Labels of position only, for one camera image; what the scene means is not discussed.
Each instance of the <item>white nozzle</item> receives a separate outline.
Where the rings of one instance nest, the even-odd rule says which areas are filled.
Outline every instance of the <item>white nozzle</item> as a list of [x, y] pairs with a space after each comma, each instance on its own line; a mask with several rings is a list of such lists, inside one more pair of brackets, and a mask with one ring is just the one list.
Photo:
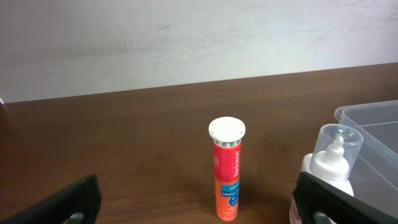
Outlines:
[[311, 172], [326, 180], [343, 180], [348, 177], [349, 165], [343, 157], [344, 138], [337, 135], [325, 151], [316, 153], [310, 164]]
[[344, 148], [343, 148], [344, 138], [337, 135], [335, 140], [329, 144], [326, 149], [325, 159], [327, 162], [338, 162], [343, 158]]

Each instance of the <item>brown table surface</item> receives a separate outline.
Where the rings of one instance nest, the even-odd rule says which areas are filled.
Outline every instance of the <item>brown table surface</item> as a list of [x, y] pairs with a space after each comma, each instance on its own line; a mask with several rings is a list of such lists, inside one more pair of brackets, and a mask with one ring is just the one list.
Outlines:
[[97, 174], [97, 223], [222, 223], [211, 120], [246, 124], [235, 223], [289, 223], [303, 156], [339, 106], [396, 100], [398, 63], [8, 103], [0, 220]]

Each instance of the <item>dropper bottle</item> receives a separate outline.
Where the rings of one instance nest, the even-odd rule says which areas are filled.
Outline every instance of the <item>dropper bottle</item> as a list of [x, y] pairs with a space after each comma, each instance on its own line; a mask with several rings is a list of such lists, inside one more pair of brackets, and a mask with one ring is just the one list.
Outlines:
[[[309, 172], [354, 196], [348, 178], [362, 143], [363, 137], [355, 129], [342, 124], [326, 124], [319, 132], [314, 152], [304, 156], [301, 171]], [[290, 205], [289, 218], [290, 224], [302, 223], [294, 200]]]

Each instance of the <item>white cap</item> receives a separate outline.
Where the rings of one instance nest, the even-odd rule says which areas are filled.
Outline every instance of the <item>white cap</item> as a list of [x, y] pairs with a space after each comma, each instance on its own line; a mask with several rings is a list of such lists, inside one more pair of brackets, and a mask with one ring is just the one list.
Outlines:
[[362, 135], [342, 124], [322, 126], [310, 172], [322, 180], [346, 181], [363, 143]]
[[210, 136], [220, 142], [233, 142], [240, 140], [246, 128], [240, 119], [232, 117], [217, 118], [209, 125]]
[[344, 139], [336, 136], [325, 151], [320, 151], [313, 156], [310, 164], [311, 173], [325, 180], [346, 180], [349, 173], [349, 165], [343, 157]]

